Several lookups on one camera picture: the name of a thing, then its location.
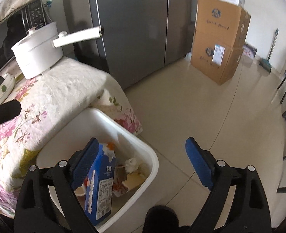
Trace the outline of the crumpled white tissue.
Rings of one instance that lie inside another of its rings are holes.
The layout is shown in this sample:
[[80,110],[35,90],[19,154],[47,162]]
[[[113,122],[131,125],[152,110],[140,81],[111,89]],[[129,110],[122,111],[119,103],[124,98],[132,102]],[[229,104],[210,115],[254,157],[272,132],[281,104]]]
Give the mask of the crumpled white tissue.
[[124,167],[125,167],[126,173],[131,174],[138,170],[139,162],[136,158],[130,158],[125,161]]

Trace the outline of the grey refrigerator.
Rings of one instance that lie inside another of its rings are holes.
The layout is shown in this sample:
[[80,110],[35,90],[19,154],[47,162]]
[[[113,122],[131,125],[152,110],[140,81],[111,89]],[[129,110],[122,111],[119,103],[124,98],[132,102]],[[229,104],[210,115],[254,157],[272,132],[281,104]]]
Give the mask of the grey refrigerator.
[[69,31],[103,28],[74,44],[76,58],[128,88],[185,57],[192,48],[197,0],[63,0]]

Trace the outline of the lower cardboard box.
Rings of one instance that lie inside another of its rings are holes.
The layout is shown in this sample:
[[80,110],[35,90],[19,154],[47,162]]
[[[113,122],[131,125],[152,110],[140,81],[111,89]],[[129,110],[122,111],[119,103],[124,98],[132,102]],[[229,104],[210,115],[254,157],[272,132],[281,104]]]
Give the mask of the lower cardboard box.
[[232,79],[243,48],[231,47],[216,37],[195,32],[191,52],[191,65],[218,85]]

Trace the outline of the black microwave oven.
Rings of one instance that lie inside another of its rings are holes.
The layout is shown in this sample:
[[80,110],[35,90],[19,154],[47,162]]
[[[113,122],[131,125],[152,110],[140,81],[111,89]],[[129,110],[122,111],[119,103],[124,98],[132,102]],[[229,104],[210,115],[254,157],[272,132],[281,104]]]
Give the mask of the black microwave oven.
[[0,23],[0,71],[14,58],[11,47],[27,36],[31,28],[50,23],[42,0],[35,0]]

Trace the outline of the beige wrapper packet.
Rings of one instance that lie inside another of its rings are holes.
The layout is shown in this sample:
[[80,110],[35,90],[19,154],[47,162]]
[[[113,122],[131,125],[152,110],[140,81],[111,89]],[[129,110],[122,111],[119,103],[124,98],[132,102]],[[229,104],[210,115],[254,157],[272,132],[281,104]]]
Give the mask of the beige wrapper packet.
[[141,173],[131,173],[127,175],[126,180],[122,181],[122,185],[126,188],[127,191],[131,191],[136,187],[140,186],[146,177]]

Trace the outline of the broom with dustpan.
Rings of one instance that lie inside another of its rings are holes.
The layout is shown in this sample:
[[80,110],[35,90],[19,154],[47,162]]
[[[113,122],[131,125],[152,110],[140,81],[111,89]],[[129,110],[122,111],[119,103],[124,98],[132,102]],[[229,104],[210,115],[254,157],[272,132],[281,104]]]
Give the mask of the broom with dustpan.
[[277,28],[275,30],[274,37],[273,37],[272,44],[271,44],[270,50],[268,52],[267,58],[262,58],[259,61],[259,66],[261,66],[269,74],[271,73],[271,69],[272,69],[272,66],[270,64],[270,58],[271,58],[272,52],[274,51],[274,48],[275,48],[275,44],[276,44],[276,41],[277,41],[278,33],[279,33],[279,29]]

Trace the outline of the white trash bin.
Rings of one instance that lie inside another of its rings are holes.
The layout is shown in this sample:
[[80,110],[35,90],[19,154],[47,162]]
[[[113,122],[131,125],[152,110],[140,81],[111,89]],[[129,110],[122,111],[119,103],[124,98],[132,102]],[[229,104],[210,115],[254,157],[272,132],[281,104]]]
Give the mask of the white trash bin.
[[40,151],[39,168],[53,167],[60,160],[68,160],[75,151],[82,150],[91,138],[100,143],[113,143],[118,165],[134,158],[145,181],[121,197],[113,196],[111,215],[96,226],[99,232],[133,232],[144,221],[151,203],[143,208],[144,193],[157,176],[159,161],[155,151],[96,108],[88,108],[61,129]]

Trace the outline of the upper cardboard box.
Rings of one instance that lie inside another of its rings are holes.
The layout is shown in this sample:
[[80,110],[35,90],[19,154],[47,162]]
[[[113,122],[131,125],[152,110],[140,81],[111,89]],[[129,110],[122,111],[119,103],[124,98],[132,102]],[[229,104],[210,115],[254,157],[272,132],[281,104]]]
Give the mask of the upper cardboard box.
[[251,15],[242,7],[221,0],[198,0],[196,30],[231,47],[243,47]]

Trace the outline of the cardboard box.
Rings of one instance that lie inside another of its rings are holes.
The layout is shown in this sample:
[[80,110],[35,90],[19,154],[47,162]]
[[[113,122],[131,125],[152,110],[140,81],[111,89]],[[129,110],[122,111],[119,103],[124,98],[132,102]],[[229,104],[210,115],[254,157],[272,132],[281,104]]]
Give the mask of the cardboard box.
[[216,37],[195,32],[191,52],[191,65],[218,85],[232,79],[243,48],[231,47]]
[[243,47],[251,15],[242,7],[221,0],[198,0],[196,30],[231,47]]

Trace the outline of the blue biscuit box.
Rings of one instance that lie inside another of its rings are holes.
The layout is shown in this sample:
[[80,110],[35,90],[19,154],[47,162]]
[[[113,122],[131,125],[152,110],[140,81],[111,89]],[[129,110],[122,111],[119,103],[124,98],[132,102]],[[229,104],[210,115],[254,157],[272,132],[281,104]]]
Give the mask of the blue biscuit box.
[[113,143],[100,144],[86,181],[84,212],[96,226],[111,214],[116,156]]

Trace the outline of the white electric cooking pot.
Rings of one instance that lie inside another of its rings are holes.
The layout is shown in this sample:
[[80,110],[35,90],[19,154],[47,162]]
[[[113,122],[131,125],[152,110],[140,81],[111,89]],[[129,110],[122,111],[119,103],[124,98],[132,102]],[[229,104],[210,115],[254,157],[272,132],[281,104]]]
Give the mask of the white electric cooking pot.
[[57,22],[42,28],[31,28],[28,35],[11,47],[18,66],[26,79],[34,78],[49,70],[63,57],[62,47],[73,43],[101,38],[100,26],[69,34],[58,32]]

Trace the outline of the floral tablecloth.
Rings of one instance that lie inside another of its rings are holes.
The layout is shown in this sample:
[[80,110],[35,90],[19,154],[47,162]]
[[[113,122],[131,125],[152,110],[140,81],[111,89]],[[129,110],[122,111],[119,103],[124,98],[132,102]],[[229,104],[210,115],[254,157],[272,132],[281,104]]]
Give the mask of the floral tablecloth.
[[9,100],[20,115],[0,125],[0,214],[13,218],[28,168],[41,149],[78,114],[89,107],[138,135],[142,125],[124,91],[108,73],[63,57],[47,73],[22,79]]

